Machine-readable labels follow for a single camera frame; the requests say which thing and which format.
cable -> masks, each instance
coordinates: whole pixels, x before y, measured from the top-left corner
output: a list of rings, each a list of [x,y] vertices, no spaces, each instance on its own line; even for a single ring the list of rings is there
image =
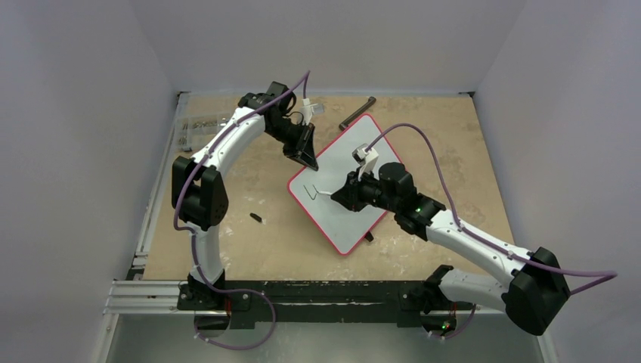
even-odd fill
[[[307,71],[307,77],[305,77],[305,83],[303,83],[303,85],[302,85],[302,97],[303,97],[303,99],[307,98],[307,78],[309,78],[309,71]]]
[[[212,344],[214,346],[220,346],[221,348],[225,349],[230,349],[230,350],[247,350],[247,349],[252,349],[257,346],[260,346],[264,342],[271,337],[271,335],[274,332],[274,329],[276,328],[276,310],[274,309],[274,304],[269,301],[269,299],[263,295],[262,293],[256,291],[256,290],[250,290],[250,289],[233,289],[233,290],[221,290],[215,287],[211,281],[207,280],[207,277],[205,276],[205,273],[203,272],[203,269],[200,267],[200,264],[198,262],[198,254],[196,251],[196,230],[188,225],[180,226],[178,225],[178,220],[180,216],[180,209],[182,207],[182,202],[184,199],[185,194],[187,193],[187,189],[189,188],[189,185],[191,182],[194,180],[196,177],[196,174],[198,173],[198,170],[203,167],[205,162],[209,159],[209,155],[216,149],[216,147],[227,137],[227,135],[231,132],[232,129],[238,127],[239,124],[243,123],[246,119],[249,119],[251,116],[256,115],[257,113],[261,113],[264,110],[267,110],[269,107],[272,105],[276,104],[278,101],[282,100],[285,98],[287,95],[290,93],[294,92],[296,88],[298,88],[303,82],[307,83],[307,78],[309,77],[309,71],[305,73],[305,75],[289,90],[284,92],[282,95],[276,97],[275,99],[269,101],[267,104],[262,105],[261,107],[257,108],[256,110],[248,113],[245,116],[242,116],[238,120],[236,120],[234,123],[231,124],[231,126],[228,126],[227,128],[223,129],[221,131],[221,134],[214,140],[212,143],[212,146],[209,147],[207,150],[207,153],[203,156],[203,158],[196,164],[194,167],[194,170],[191,171],[191,174],[187,177],[187,181],[185,181],[180,194],[178,195],[178,199],[176,200],[176,208],[174,210],[174,229],[176,231],[189,231],[190,232],[190,239],[191,239],[191,257],[192,260],[194,261],[194,266],[196,267],[196,271],[198,272],[198,275],[200,276],[200,279],[207,285],[207,287],[211,290],[213,290],[216,293],[253,293],[255,295],[260,296],[268,305],[269,309],[271,310],[271,326],[269,328],[269,331],[265,336],[260,339],[256,343],[249,344],[247,346],[230,346],[228,344],[223,344],[216,342],[214,340],[211,340],[207,337],[204,337],[199,331],[198,331],[198,326],[194,324],[194,329],[196,330],[196,336],[194,338],[199,338],[202,341]]]
[[[527,265],[534,266],[536,268],[540,268],[542,270],[548,271],[548,272],[553,272],[556,274],[561,274],[561,275],[568,275],[568,276],[577,276],[580,278],[598,278],[595,281],[589,282],[585,285],[579,286],[576,289],[572,290],[570,292],[571,295],[575,295],[577,293],[580,293],[582,291],[585,291],[591,287],[595,287],[598,284],[602,284],[608,280],[611,280],[613,278],[616,278],[618,274],[615,271],[574,271],[574,270],[566,270],[563,268],[556,268],[548,265],[544,265],[539,262],[531,261],[530,259],[523,258],[521,256],[518,256],[514,253],[511,253],[510,251],[502,248],[501,246],[497,246],[496,244],[491,243],[489,240],[486,240],[482,236],[479,236],[478,234],[470,231],[465,227],[465,225],[461,224],[461,221],[459,219],[458,213],[457,213],[457,208],[454,205],[454,200],[452,199],[452,195],[450,194],[450,191],[447,189],[447,185],[445,185],[445,180],[443,179],[443,172],[441,171],[441,166],[438,163],[438,158],[436,157],[436,153],[434,152],[434,147],[432,146],[432,143],[429,142],[429,139],[425,135],[425,132],[423,132],[421,129],[418,127],[410,124],[410,123],[398,123],[396,125],[391,126],[389,129],[386,129],[384,132],[382,132],[380,135],[378,135],[374,141],[372,141],[367,147],[365,148],[365,151],[369,151],[372,146],[375,145],[381,138],[385,137],[388,132],[390,132],[393,129],[396,129],[398,127],[406,126],[409,128],[414,129],[417,131],[422,137],[423,140],[425,140],[425,143],[427,144],[427,147],[429,148],[429,152],[432,154],[432,159],[434,159],[434,165],[436,166],[436,172],[438,173],[438,178],[441,180],[441,186],[443,187],[443,191],[445,192],[445,196],[447,197],[447,201],[450,203],[450,208],[452,209],[452,215],[454,216],[454,222],[457,224],[457,226],[460,228],[461,231],[465,232],[468,234],[470,237],[476,239],[477,241],[481,242],[485,246],[488,246],[494,250],[497,250],[501,252],[504,255],[507,255],[508,258],[515,259],[517,261],[523,262]]]
[[[299,125],[305,121],[305,115],[303,115],[302,112],[300,112],[300,111],[294,111],[294,112],[290,113],[289,115],[285,115],[285,116],[291,117],[294,113],[298,113],[299,115],[301,115],[301,120],[298,123]]]
[[[474,318],[474,312],[476,312],[476,304],[472,305],[472,311],[469,312],[469,316],[467,317],[467,319],[465,319],[465,322],[463,323],[463,325],[458,327],[452,334],[445,335],[444,336],[445,340],[452,339],[455,336],[461,334],[465,330],[465,328],[469,325],[469,323],[472,321],[472,318]]]

black mounting base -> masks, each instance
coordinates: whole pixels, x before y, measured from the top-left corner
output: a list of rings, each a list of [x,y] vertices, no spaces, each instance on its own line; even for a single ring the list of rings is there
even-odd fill
[[[431,277],[427,281],[224,281],[223,277],[215,285],[264,293],[274,304],[279,322],[396,323],[397,327],[431,330],[437,325],[440,327],[448,316],[435,318],[427,314],[452,308],[452,302],[442,296],[438,284],[429,283],[437,280],[440,278]],[[181,285],[182,294],[186,294],[183,297],[187,299],[178,302],[179,310],[225,309],[224,296],[213,293],[193,278]],[[233,316],[229,328],[253,329],[256,322],[271,321],[269,305],[259,296],[245,293],[228,296],[231,299],[228,308]],[[459,302],[457,308],[470,310],[472,304]]]

white plastic part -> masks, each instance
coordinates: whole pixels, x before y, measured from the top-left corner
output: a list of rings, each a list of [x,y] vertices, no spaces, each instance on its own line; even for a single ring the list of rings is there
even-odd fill
[[[229,172],[231,165],[238,159],[243,151],[254,141],[255,138],[262,135],[265,131],[265,119],[263,116],[255,115],[243,121],[238,126],[233,123],[239,118],[247,115],[253,110],[248,107],[237,108],[234,115],[231,117],[230,122],[225,125],[226,129],[232,128],[225,139],[211,152],[211,157],[203,164],[206,167],[215,166],[218,172],[221,173],[223,179]],[[211,140],[202,150],[195,153],[192,158],[198,163],[208,150],[213,142],[220,138],[222,132],[219,132],[213,140]],[[216,281],[223,272],[223,265],[220,259],[219,239],[217,225],[209,228],[208,231],[203,231],[198,225],[188,223],[188,225],[196,230],[196,252],[198,253],[199,264],[203,270],[203,274],[209,281]],[[194,266],[190,274],[193,278],[200,282],[205,282],[201,279],[200,274]]]
[[[198,265],[194,265],[189,273],[198,281],[205,283],[197,269],[203,270],[203,274],[209,281],[216,281],[222,275],[223,265],[220,259],[218,242],[218,226],[209,227],[203,231],[198,225],[188,222],[187,225],[196,230],[196,253],[198,253]]]
[[[358,158],[362,160],[359,162],[361,168],[358,170],[358,180],[361,180],[363,174],[373,171],[374,166],[376,166],[376,161],[379,159],[379,153],[377,153],[376,150],[372,148],[369,151],[365,151],[366,147],[367,145],[365,144],[356,150]]]
[[[323,104],[313,104],[309,98],[303,98],[300,113],[303,115],[304,125],[309,124],[313,115],[320,115],[323,112],[325,112]]]
[[[525,259],[530,258],[528,256],[529,250],[508,244],[496,237],[490,236],[469,223],[465,223],[463,220],[461,220],[461,223],[465,225],[467,229],[489,240],[491,243],[508,251],[512,251],[512,253]],[[426,228],[426,233],[428,240],[449,250],[453,250],[478,267],[483,268],[483,270],[496,278],[503,286],[508,286],[514,278],[512,276],[513,269],[520,271],[521,268],[523,268],[523,262],[509,259],[504,254],[468,236],[465,232],[459,231],[456,223],[454,223],[454,217],[450,210],[436,213],[436,216],[432,218],[432,225]]]
[[[501,294],[507,292],[507,286],[491,276],[470,274],[455,268],[445,274],[438,288],[450,301],[467,301],[505,312]]]

metal floor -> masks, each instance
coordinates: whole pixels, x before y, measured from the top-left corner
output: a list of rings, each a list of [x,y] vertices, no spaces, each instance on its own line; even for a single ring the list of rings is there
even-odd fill
[[[262,346],[229,351],[194,339],[191,315],[120,315],[108,362],[543,362],[539,342],[505,315],[477,314],[467,331],[446,342],[422,328],[394,324],[279,323]],[[269,328],[230,330],[220,341],[255,342]]]

small black object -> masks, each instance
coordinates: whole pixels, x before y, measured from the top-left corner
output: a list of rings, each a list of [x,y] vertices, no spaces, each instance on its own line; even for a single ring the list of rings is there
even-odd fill
[[[342,130],[344,130],[344,129],[347,129],[347,128],[349,127],[349,124],[350,124],[350,123],[353,123],[353,122],[354,122],[354,120],[355,120],[357,117],[359,117],[360,115],[362,115],[362,114],[363,114],[363,112],[367,111],[367,109],[368,109],[368,108],[372,107],[372,105],[374,104],[374,102],[376,102],[376,97],[370,97],[370,98],[368,98],[368,99],[367,99],[367,102],[365,102],[365,104],[364,104],[363,106],[359,107],[359,108],[358,108],[358,110],[354,111],[354,113],[353,113],[353,114],[351,114],[351,115],[347,116],[347,118],[346,118],[346,119],[344,119],[344,120],[343,120],[343,122],[341,122],[341,123],[339,124],[339,129],[340,129],[341,131],[342,131]]]
[[[262,223],[262,218],[260,218],[260,216],[258,214],[250,213],[249,216],[254,218],[258,223]]]
[[[374,236],[372,235],[372,231],[367,231],[367,233],[363,236],[367,242],[371,242],[374,240]]]

